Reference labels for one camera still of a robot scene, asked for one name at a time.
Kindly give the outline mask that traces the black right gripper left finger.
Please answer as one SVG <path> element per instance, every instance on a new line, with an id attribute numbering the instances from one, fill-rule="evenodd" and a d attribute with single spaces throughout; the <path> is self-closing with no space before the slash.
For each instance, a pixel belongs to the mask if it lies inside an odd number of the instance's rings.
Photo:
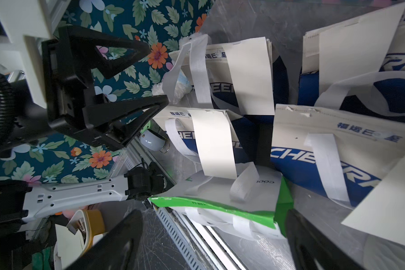
<path id="1" fill-rule="evenodd" d="M 133 210 L 88 252 L 72 263 L 68 269 L 133 269 L 143 230 L 142 213 L 139 210 Z"/>

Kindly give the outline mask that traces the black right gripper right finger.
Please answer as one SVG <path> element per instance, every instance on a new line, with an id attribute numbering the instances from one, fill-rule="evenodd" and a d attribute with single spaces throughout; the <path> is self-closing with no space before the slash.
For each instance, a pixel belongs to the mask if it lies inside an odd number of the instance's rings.
<path id="1" fill-rule="evenodd" d="M 288 211 L 286 235 L 297 270 L 362 270 L 297 210 Z"/>

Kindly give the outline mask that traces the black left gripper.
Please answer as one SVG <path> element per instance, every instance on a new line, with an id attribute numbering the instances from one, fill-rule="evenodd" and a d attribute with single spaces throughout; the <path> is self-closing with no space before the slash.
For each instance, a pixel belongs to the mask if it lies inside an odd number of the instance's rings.
<path id="1" fill-rule="evenodd" d="M 142 41 L 79 26 L 59 28 L 59 39 L 42 42 L 47 120 L 65 135 L 84 135 L 90 146 L 127 146 L 168 104 L 166 95 L 96 104 L 90 71 L 112 78 L 151 52 Z"/>

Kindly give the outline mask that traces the green white takeout bag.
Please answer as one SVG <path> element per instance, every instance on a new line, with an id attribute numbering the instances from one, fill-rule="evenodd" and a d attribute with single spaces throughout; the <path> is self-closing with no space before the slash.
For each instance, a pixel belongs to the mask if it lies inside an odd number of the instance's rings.
<path id="1" fill-rule="evenodd" d="M 237 164 L 236 170 L 234 180 L 199 171 L 149 200 L 243 239 L 284 239 L 294 200 L 282 173 L 253 162 Z"/>

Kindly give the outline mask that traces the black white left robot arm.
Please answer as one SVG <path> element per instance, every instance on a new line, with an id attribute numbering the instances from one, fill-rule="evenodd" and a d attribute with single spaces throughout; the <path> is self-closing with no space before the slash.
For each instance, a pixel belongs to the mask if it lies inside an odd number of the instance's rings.
<path id="1" fill-rule="evenodd" d="M 167 58 L 159 42 L 115 38 L 95 30 L 67 26 L 59 39 L 42 43 L 47 106 L 34 103 L 26 81 L 0 77 L 0 155 L 13 146 L 61 133 L 94 148 L 76 168 L 92 167 L 96 179 L 83 182 L 63 175 L 64 164 L 50 165 L 41 175 L 25 162 L 0 180 L 0 226 L 22 225 L 67 210 L 104 201 L 145 200 L 164 191 L 165 182 L 151 168 L 137 165 L 117 177 L 105 167 L 113 152 L 127 146 L 168 105 L 165 95 L 109 101 L 96 92 L 92 70 L 111 78 L 147 58 Z"/>

